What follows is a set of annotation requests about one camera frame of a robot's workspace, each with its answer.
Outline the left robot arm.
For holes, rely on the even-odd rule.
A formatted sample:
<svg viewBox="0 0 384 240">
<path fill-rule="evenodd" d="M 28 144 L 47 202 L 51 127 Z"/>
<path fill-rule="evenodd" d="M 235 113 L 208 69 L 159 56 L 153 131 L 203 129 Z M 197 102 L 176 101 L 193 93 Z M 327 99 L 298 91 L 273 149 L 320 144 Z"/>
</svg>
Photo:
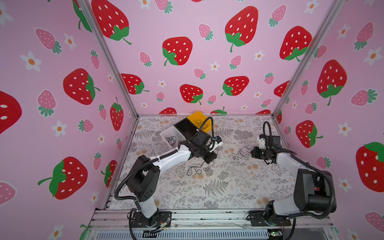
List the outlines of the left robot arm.
<svg viewBox="0 0 384 240">
<path fill-rule="evenodd" d="M 175 147 L 155 157 L 139 156 L 114 193 L 114 198 L 118 201 L 134 201 L 137 211 L 148 220 L 159 212 L 153 195 L 161 174 L 193 158 L 201 158 L 206 164 L 210 164 L 217 158 L 215 148 L 223 143 L 214 133 L 212 117 L 206 118 L 199 127 L 187 118 L 174 127 L 182 135 Z"/>
</svg>

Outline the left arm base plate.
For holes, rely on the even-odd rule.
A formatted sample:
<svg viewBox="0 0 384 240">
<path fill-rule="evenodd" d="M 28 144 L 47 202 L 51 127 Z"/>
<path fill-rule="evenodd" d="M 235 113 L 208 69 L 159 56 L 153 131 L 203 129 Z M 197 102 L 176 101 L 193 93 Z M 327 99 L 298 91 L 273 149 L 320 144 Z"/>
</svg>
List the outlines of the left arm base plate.
<svg viewBox="0 0 384 240">
<path fill-rule="evenodd" d="M 146 218 L 141 212 L 134 212 L 131 217 L 133 228 L 168 228 L 171 226 L 172 212 L 157 211 L 152 217 Z"/>
</svg>

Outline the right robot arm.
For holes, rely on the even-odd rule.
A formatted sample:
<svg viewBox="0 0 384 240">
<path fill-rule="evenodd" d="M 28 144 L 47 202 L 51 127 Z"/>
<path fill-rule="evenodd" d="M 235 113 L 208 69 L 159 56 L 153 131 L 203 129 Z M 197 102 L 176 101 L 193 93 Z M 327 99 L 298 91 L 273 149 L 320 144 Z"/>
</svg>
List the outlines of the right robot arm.
<svg viewBox="0 0 384 240">
<path fill-rule="evenodd" d="M 280 201 L 270 201 L 262 213 L 250 214 L 251 219 L 260 217 L 269 225 L 285 220 L 309 216 L 324 219 L 337 209 L 332 174 L 321 171 L 282 147 L 280 137 L 272 135 L 268 121 L 263 123 L 259 146 L 251 151 L 252 158 L 263 160 L 267 165 L 279 165 L 296 177 L 294 193 Z"/>
</svg>

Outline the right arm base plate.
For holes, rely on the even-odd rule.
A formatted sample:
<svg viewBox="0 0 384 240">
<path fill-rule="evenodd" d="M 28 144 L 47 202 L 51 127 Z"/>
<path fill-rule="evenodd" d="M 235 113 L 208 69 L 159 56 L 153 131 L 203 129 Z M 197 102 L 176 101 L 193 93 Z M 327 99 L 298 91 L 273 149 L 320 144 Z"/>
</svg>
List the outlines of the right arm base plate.
<svg viewBox="0 0 384 240">
<path fill-rule="evenodd" d="M 253 227 L 289 227 L 292 225 L 288 217 L 268 216 L 266 211 L 249 211 L 246 220 L 250 221 Z"/>
</svg>

